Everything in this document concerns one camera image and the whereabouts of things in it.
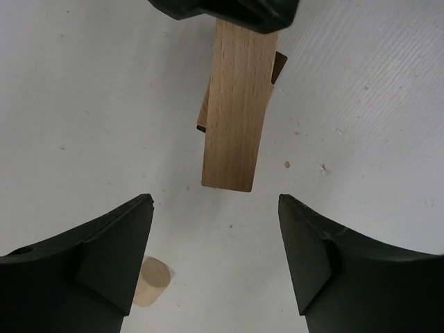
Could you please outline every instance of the wooden peg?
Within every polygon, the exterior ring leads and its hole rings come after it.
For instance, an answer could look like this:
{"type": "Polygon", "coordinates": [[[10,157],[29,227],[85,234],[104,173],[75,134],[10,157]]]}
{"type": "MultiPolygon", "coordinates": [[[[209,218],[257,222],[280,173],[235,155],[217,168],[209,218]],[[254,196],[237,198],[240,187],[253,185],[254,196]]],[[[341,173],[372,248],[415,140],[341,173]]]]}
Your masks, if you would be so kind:
{"type": "Polygon", "coordinates": [[[166,264],[152,257],[148,257],[139,273],[133,304],[139,307],[149,307],[168,287],[171,273],[166,264]]]}

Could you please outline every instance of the white surface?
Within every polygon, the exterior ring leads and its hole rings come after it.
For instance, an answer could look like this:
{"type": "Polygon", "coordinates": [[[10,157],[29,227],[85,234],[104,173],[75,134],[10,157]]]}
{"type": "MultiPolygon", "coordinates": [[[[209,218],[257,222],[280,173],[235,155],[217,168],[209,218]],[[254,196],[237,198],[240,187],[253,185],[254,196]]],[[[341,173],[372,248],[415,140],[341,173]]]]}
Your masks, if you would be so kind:
{"type": "Polygon", "coordinates": [[[200,186],[213,38],[212,19],[175,22],[145,0],[0,3],[1,254],[148,192],[146,253],[176,276],[122,332],[256,333],[307,331],[280,193],[444,252],[444,2],[302,0],[251,194],[200,186]]]}

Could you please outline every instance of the wood grain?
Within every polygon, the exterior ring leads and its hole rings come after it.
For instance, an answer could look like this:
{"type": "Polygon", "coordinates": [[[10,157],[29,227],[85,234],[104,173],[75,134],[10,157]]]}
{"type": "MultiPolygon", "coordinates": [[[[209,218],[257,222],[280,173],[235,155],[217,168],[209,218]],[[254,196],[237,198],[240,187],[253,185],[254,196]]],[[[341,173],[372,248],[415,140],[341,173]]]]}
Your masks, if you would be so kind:
{"type": "MultiPolygon", "coordinates": [[[[273,72],[271,74],[271,87],[270,87],[270,98],[273,93],[274,84],[278,79],[280,72],[284,69],[285,63],[287,62],[288,57],[283,55],[282,53],[276,51],[275,61],[273,64],[273,72]]],[[[205,92],[205,96],[202,101],[202,106],[200,107],[199,116],[197,118],[197,129],[201,132],[207,130],[207,113],[208,113],[208,97],[210,95],[210,82],[208,82],[207,91],[205,92]]]]}
{"type": "Polygon", "coordinates": [[[250,192],[278,34],[260,35],[218,19],[202,185],[250,192]]]}

